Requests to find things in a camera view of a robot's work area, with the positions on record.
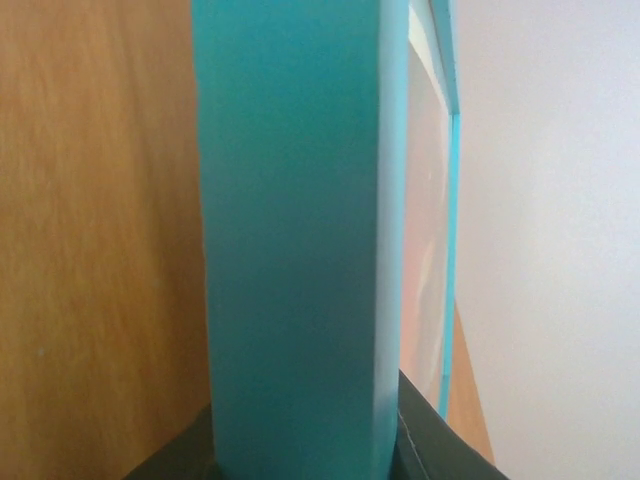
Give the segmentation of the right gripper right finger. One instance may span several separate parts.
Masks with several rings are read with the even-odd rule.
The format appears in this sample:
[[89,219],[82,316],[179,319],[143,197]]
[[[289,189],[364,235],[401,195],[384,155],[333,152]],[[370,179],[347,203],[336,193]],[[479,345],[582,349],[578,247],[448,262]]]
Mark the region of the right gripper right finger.
[[399,479],[506,479],[447,425],[404,373],[399,374],[397,413]]

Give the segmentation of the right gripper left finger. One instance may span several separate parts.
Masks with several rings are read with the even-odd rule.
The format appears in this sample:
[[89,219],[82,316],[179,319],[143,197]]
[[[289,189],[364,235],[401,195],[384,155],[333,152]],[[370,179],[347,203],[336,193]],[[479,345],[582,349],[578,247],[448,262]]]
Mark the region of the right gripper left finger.
[[214,480],[220,468],[214,458],[211,405],[179,435],[125,476],[126,480]]

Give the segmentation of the turquoise picture frame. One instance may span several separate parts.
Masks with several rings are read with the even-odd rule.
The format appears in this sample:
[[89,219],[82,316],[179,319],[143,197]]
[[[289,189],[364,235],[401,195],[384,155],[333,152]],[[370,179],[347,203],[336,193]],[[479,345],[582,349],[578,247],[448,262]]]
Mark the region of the turquoise picture frame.
[[424,479],[398,405],[409,56],[457,114],[448,1],[191,7],[216,462]]

